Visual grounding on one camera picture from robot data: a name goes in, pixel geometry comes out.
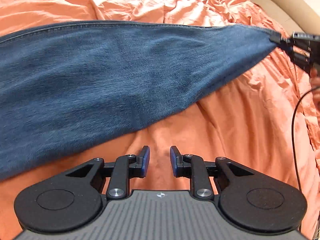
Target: ribbed surface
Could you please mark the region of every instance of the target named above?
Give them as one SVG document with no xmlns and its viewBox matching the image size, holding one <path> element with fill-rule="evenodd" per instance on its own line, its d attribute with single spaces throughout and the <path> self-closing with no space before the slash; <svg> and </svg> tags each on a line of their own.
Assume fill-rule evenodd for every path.
<svg viewBox="0 0 320 240">
<path fill-rule="evenodd" d="M 297 231 L 258 236 L 231 226 L 215 206 L 193 199 L 187 191 L 139 191 L 111 201 L 102 215 L 80 230 L 61 235 L 25 231 L 17 240 L 302 240 Z"/>
</svg>

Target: bed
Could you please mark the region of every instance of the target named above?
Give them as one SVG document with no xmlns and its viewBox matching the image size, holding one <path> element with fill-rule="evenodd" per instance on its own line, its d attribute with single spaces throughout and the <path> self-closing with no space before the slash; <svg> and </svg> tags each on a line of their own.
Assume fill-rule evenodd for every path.
<svg viewBox="0 0 320 240">
<path fill-rule="evenodd" d="M 0 0 L 0 5 L 0 36 L 34 26 L 94 19 L 198 26 L 241 23 L 287 35 L 249 0 Z M 1 181 L 0 239 L 10 240 L 21 232 L 13 201 L 24 188 L 95 157 L 112 162 L 121 155 L 136 154 L 143 145 L 151 149 L 148 175 L 132 179 L 131 188 L 188 188 L 187 179 L 172 176 L 171 145 L 207 161 L 225 156 L 297 187 L 291 120 L 297 101 L 308 89 L 308 75 L 275 49 L 254 68 L 181 113 Z M 310 239 L 320 211 L 318 118 L 309 95 L 296 116 L 295 138 L 302 190 L 308 201 L 302 233 Z"/>
</svg>

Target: black cable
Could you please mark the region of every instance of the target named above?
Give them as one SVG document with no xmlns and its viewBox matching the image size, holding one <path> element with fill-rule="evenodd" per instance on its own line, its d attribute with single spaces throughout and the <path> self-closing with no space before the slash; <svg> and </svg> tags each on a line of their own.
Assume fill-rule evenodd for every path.
<svg viewBox="0 0 320 240">
<path fill-rule="evenodd" d="M 299 99 L 295 109 L 294 109 L 294 112 L 293 112 L 293 116 L 292 116 L 292 123 L 291 123 L 291 139 L 292 139 L 292 150 L 293 150 L 293 159 L 294 159 L 294 166 L 295 166 L 295 169 L 296 169 L 296 174 L 297 174 L 297 180 L 298 180 L 298 186 L 299 186 L 299 190 L 300 192 L 302 193 L 302 188 L 301 188 L 301 182 L 300 182 L 300 176 L 299 176 L 299 171 L 298 171 L 298 165 L 297 165 L 297 156 L 296 156 L 296 148 L 294 146 L 294 119 L 296 117 L 296 113 L 297 113 L 297 110 L 298 110 L 298 107 L 300 105 L 300 102 L 302 101 L 302 99 L 309 93 L 311 93 L 312 91 L 314 90 L 317 90 L 319 89 L 320 86 L 317 86 L 315 88 L 312 88 L 310 90 L 308 90 L 307 92 L 305 92 L 302 97 Z"/>
</svg>

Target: screw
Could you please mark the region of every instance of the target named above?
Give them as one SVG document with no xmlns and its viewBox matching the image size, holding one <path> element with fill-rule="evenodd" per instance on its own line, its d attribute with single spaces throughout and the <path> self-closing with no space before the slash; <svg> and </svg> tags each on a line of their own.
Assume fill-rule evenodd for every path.
<svg viewBox="0 0 320 240">
<path fill-rule="evenodd" d="M 113 188 L 109 190 L 109 195 L 113 197 L 121 197 L 124 194 L 124 191 L 120 188 Z"/>
<path fill-rule="evenodd" d="M 200 197 L 209 197 L 212 195 L 212 191 L 207 188 L 198 189 L 196 194 Z"/>
</svg>

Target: jeans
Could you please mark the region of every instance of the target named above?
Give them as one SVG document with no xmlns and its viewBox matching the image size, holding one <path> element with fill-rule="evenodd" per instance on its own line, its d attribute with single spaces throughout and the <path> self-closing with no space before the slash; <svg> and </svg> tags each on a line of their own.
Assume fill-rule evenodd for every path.
<svg viewBox="0 0 320 240">
<path fill-rule="evenodd" d="M 0 179 L 186 109 L 267 56 L 270 35 L 83 21 L 0 37 Z"/>
</svg>

